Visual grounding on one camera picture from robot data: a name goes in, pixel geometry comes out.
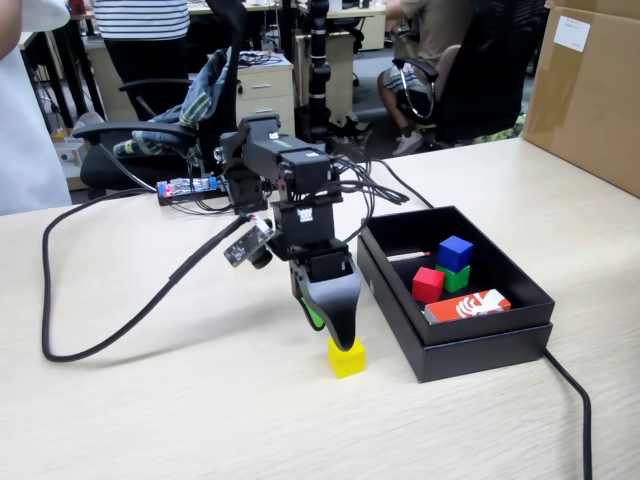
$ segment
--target person's arm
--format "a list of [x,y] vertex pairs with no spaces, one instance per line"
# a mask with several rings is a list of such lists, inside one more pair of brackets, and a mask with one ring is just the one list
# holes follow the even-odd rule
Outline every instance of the person's arm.
[[0,0],[0,60],[16,48],[22,33],[22,0]]
[[384,16],[387,20],[399,20],[404,16],[402,12],[402,0],[388,0],[384,7]]
[[411,20],[425,7],[427,0],[389,0],[384,9],[388,20],[408,18]]

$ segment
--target person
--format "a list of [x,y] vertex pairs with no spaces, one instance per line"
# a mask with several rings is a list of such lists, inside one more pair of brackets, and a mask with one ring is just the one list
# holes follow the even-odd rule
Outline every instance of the person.
[[[438,66],[443,52],[451,45],[460,45],[473,18],[471,0],[389,0],[385,8],[387,20],[405,17],[411,20],[419,31],[418,58]],[[407,88],[418,92],[424,103],[431,92],[416,74],[413,67],[405,64],[403,68]],[[422,135],[413,130],[409,120],[397,107],[397,95],[404,95],[404,85],[400,71],[393,66],[378,77],[380,99],[394,122],[400,129],[398,147],[394,156],[409,155],[422,145]]]
[[64,0],[0,2],[0,215],[71,204],[18,49],[22,31],[52,30],[68,21]]
[[[94,13],[111,61],[123,83],[150,78],[188,78],[187,0],[94,0]],[[140,120],[180,105],[187,87],[146,85],[127,92]]]

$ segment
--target desk drawer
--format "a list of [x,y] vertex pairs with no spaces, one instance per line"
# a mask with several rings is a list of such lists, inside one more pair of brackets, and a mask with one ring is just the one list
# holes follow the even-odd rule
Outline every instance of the desk drawer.
[[239,86],[242,86],[242,94],[236,90],[236,92],[238,92],[238,100],[293,95],[291,70],[246,75],[239,74],[238,80],[240,80]]
[[238,123],[244,117],[254,115],[272,115],[277,113],[280,120],[293,119],[293,95],[273,98],[257,98],[255,100],[238,100],[236,102],[236,118]]

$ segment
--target black box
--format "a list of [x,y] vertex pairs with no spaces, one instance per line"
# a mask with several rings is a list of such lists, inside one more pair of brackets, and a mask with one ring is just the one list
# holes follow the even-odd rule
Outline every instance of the black box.
[[[456,235],[474,244],[464,289],[440,300],[497,289],[511,310],[435,322],[411,296],[420,267],[435,268],[438,245]],[[388,256],[431,252],[389,262]],[[358,239],[357,262],[418,380],[428,382],[542,356],[554,301],[455,207],[372,218]]]

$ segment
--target chair armrest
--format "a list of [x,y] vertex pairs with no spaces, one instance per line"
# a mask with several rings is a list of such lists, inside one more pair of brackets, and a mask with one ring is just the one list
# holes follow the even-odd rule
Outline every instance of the chair armrest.
[[147,78],[145,80],[123,83],[118,87],[118,90],[121,92],[127,92],[145,85],[191,85],[192,83],[193,82],[191,80],[186,78]]
[[87,125],[72,132],[76,138],[89,140],[92,145],[100,143],[100,136],[109,132],[133,132],[141,130],[143,132],[169,133],[175,135],[188,144],[194,143],[197,138],[197,131],[192,128],[181,127],[160,122],[106,122],[95,125]]
[[393,64],[400,70],[402,70],[402,67],[404,67],[405,63],[413,65],[425,74],[427,80],[430,83],[435,82],[438,78],[438,71],[432,65],[428,64],[427,62],[423,62],[422,60],[418,60],[416,58],[394,58],[392,61]]

